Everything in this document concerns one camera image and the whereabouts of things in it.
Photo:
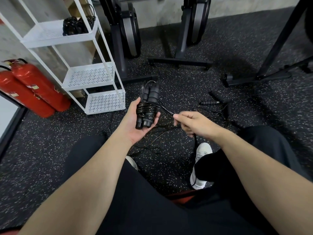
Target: hand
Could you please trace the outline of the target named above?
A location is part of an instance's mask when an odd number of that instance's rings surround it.
[[[133,145],[140,139],[142,139],[146,135],[146,133],[148,133],[157,124],[161,115],[160,112],[157,113],[154,118],[154,123],[150,128],[143,127],[142,129],[136,129],[136,109],[139,102],[140,97],[138,97],[137,100],[131,102],[126,115],[116,129],[116,132],[119,132],[121,135],[123,135],[123,137],[126,136],[126,138],[129,139]]]
[[[220,135],[223,127],[218,126],[203,114],[196,111],[183,111],[179,114],[174,114],[174,126],[180,122],[182,129],[193,138],[194,133],[208,140],[215,141],[215,138]]]

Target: forearm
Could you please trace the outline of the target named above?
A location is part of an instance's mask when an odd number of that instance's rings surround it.
[[[313,184],[228,130],[215,138],[249,197],[280,234],[309,234]]]
[[[19,234],[95,234],[111,204],[131,142],[114,132],[30,217]]]

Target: left hand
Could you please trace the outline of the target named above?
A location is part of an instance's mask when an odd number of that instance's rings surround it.
[[[136,109],[139,102],[140,97],[138,97],[137,100],[131,102],[126,115],[116,129],[116,131],[119,132],[121,135],[127,137],[127,139],[129,139],[133,145],[140,139],[142,139],[146,135],[146,133],[148,133],[157,124],[161,115],[160,112],[157,113],[154,118],[154,123],[150,128],[143,127],[142,129],[136,129]]]

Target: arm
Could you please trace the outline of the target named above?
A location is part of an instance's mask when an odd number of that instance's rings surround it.
[[[250,199],[279,234],[311,234],[313,183],[198,112],[174,115],[183,130],[216,142]]]
[[[33,213],[19,235],[95,234],[111,204],[126,154],[151,128],[135,129],[132,102],[119,127],[99,151]]]

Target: black metal frame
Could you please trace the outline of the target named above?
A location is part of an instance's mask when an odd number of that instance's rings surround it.
[[[119,0],[99,0],[103,8],[104,14],[106,15],[110,26],[114,50],[114,62],[119,73],[119,77],[124,84],[157,80],[158,73],[155,72],[150,75],[144,76],[133,76],[128,77],[127,65],[124,57],[123,42],[120,30],[120,1]]]
[[[264,60],[262,66],[260,67],[257,73],[247,74],[243,78],[234,79],[234,77],[230,74],[226,74],[225,85],[226,86],[235,86],[244,83],[251,83],[251,82],[261,82],[261,81],[271,81],[271,80],[278,80],[278,79],[286,79],[291,77],[291,73],[288,72],[289,70],[300,67],[306,73],[310,73],[310,69],[308,68],[308,63],[313,61],[313,56],[304,59],[298,63],[294,63],[291,66],[286,65],[284,69],[281,69],[272,74],[266,74],[269,67],[273,64],[275,58],[281,51],[284,43],[287,41],[289,35],[291,34],[292,30],[299,22],[299,19],[307,9],[310,0],[300,0],[297,6],[294,8],[292,14],[290,15],[285,27],[281,31],[280,35],[278,36],[275,44],[273,45],[271,51],[267,55],[266,59]]]
[[[182,6],[182,22],[180,25],[179,37],[177,48],[174,58],[163,58],[163,57],[152,57],[148,58],[150,65],[154,63],[167,63],[175,65],[190,65],[190,66],[203,66],[206,69],[213,65],[211,60],[190,60],[184,59],[185,51],[187,48],[187,36],[190,24],[190,18],[192,13],[192,6],[194,2],[192,0],[184,0],[184,5]]]
[[[18,106],[18,109],[16,110],[13,118],[9,122],[9,124],[8,124],[6,130],[4,131],[4,133],[2,134],[2,136],[0,137],[0,161],[1,161],[1,159],[4,156],[4,154],[8,148],[18,126],[22,122],[22,119],[24,118],[24,115],[27,112],[27,108],[25,106],[23,106],[22,104],[16,102],[11,97],[7,96],[6,94],[4,94],[1,91],[0,91],[0,97],[3,97],[6,100],[10,101],[11,103],[15,104],[16,106]]]

